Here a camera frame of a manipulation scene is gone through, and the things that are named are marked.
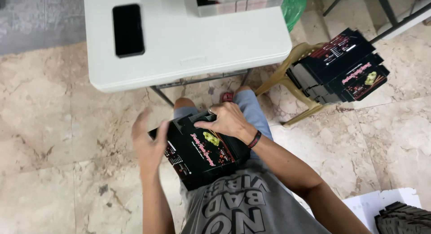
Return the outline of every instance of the gray shorts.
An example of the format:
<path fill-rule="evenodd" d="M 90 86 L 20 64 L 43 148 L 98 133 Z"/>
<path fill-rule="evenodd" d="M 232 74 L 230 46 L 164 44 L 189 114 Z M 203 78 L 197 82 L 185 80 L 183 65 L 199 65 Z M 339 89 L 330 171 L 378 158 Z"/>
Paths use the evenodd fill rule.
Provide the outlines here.
<path fill-rule="evenodd" d="M 266 117 L 260 109 L 260 105 L 257 102 L 256 95 L 252 90 L 244 90 L 236 93 L 233 100 L 234 103 L 238 104 L 241 112 L 243 112 L 247 122 L 252 124 L 262 135 L 272 139 L 271 131 L 269 130 L 268 122 Z M 174 110 L 174 118 L 184 117 L 188 114 L 197 114 L 197 108 L 195 107 L 181 107 Z M 251 159 L 259 159 L 254 151 L 250 153 Z"/>

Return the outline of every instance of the black smartphone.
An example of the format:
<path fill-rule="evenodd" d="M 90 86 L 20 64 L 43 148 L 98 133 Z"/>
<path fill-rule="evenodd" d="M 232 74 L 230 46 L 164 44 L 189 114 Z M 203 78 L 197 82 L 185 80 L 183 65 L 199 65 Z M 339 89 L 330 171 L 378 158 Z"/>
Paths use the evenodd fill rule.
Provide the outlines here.
<path fill-rule="evenodd" d="M 142 55 L 143 45 L 141 7 L 138 4 L 117 6 L 112 9 L 115 53 L 118 57 Z"/>

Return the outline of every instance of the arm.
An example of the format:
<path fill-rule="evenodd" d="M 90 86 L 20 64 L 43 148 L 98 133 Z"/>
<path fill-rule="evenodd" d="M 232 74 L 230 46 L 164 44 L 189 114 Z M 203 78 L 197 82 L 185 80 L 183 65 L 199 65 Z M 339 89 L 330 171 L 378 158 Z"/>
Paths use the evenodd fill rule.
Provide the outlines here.
<path fill-rule="evenodd" d="M 236 137 L 245 144 L 251 143 L 257 130 L 245 120 L 236 104 L 213 106 L 211 111 L 217 115 L 216 121 L 197 122 L 195 126 Z M 260 138 L 253 151 L 288 189 L 310 205 L 316 220 L 328 231 L 334 234 L 370 233 L 326 182 L 301 159 L 265 136 Z"/>
<path fill-rule="evenodd" d="M 145 109 L 132 127 L 132 140 L 142 182 L 143 233 L 175 233 L 174 220 L 160 184 L 159 165 L 166 149 L 167 122 L 162 122 L 157 131 L 157 138 L 151 142 L 147 134 L 147 118 L 150 114 Z"/>

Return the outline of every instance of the red sandal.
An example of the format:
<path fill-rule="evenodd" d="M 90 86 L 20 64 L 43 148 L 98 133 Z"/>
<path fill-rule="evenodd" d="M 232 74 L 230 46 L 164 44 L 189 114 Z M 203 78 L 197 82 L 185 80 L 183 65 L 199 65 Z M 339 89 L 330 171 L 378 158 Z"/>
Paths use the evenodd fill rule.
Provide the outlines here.
<path fill-rule="evenodd" d="M 224 93 L 222 94 L 222 103 L 224 102 L 232 102 L 232 99 L 234 98 L 233 93 Z"/>

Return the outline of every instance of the gray t-shirt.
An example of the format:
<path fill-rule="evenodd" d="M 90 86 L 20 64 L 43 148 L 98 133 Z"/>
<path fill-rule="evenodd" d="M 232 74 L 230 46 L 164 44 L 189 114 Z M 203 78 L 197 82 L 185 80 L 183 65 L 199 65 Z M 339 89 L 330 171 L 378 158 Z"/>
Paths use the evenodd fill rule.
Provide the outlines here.
<path fill-rule="evenodd" d="M 193 191 L 183 234 L 330 234 L 269 171 L 248 161 L 244 169 Z"/>

